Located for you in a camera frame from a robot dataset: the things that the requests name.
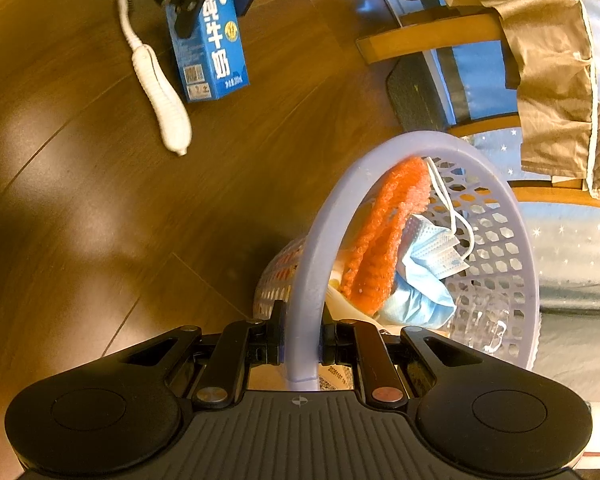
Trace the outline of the blue milk carton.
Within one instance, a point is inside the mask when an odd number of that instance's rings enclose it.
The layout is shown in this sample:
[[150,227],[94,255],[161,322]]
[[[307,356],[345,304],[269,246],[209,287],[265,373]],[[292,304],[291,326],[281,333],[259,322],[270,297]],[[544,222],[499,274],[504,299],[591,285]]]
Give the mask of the blue milk carton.
[[172,47],[186,100],[224,98],[249,84],[234,0],[204,0],[192,34],[178,36],[175,24],[184,14],[166,7]]

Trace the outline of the orange foam fruit net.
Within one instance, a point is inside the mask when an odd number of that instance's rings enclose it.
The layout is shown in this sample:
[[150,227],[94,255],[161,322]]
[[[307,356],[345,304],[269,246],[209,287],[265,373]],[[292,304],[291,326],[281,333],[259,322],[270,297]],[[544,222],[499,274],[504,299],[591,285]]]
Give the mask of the orange foam fruit net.
[[430,188],[428,166],[420,157],[402,160],[382,180],[344,260],[339,286],[364,314],[375,315],[390,297],[403,230],[408,218],[428,208]]

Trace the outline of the blue face mask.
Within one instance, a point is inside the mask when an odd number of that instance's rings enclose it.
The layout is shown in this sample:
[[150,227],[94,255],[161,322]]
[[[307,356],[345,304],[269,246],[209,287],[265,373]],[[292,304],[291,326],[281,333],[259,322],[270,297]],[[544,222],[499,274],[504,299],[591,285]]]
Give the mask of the blue face mask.
[[394,291],[377,321],[385,326],[419,326],[440,330],[452,318],[456,304],[444,280],[468,269],[475,235],[451,200],[434,161],[425,159],[432,188],[450,216],[440,226],[422,214],[408,218],[398,251]]

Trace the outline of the clear plastic water bottle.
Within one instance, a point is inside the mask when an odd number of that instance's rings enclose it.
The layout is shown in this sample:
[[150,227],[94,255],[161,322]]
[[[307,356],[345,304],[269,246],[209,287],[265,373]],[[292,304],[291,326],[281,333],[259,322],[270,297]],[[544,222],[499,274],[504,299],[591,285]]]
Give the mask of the clear plastic water bottle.
[[448,324],[449,337],[486,354],[497,352],[509,322],[508,298],[502,292],[477,286],[460,292],[455,305]]

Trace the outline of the lavender plastic mesh basket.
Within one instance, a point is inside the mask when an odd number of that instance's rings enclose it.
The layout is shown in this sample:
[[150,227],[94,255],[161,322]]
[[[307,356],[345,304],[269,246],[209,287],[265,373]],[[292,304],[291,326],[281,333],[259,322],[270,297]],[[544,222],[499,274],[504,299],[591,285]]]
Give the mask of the lavender plastic mesh basket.
[[288,304],[284,376],[289,389],[315,391],[320,325],[327,284],[338,249],[358,206],[398,162],[430,157],[444,177],[455,207],[469,222],[476,247],[452,293],[470,298],[475,288],[494,287],[509,301],[501,348],[504,361],[532,368],[540,339],[539,279],[518,200],[501,170],[468,142],[447,133],[400,134],[354,162],[332,189],[309,233],[289,243],[265,268],[253,313],[268,318],[274,301]]

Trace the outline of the dark floor mat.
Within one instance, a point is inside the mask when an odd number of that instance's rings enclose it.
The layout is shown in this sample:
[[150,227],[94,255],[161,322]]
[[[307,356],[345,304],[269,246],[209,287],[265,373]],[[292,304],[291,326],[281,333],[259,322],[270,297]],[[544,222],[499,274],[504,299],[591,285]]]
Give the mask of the dark floor mat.
[[386,87],[404,132],[448,128],[440,96],[422,53],[401,56],[387,77]]

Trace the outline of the tan cloth on chair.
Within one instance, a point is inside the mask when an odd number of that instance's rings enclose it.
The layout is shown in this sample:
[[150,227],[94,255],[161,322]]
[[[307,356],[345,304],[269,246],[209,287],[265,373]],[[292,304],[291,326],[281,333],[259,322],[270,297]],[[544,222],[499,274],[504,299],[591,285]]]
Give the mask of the tan cloth on chair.
[[498,14],[517,65],[523,170],[588,176],[597,142],[597,66],[582,0],[445,0]]

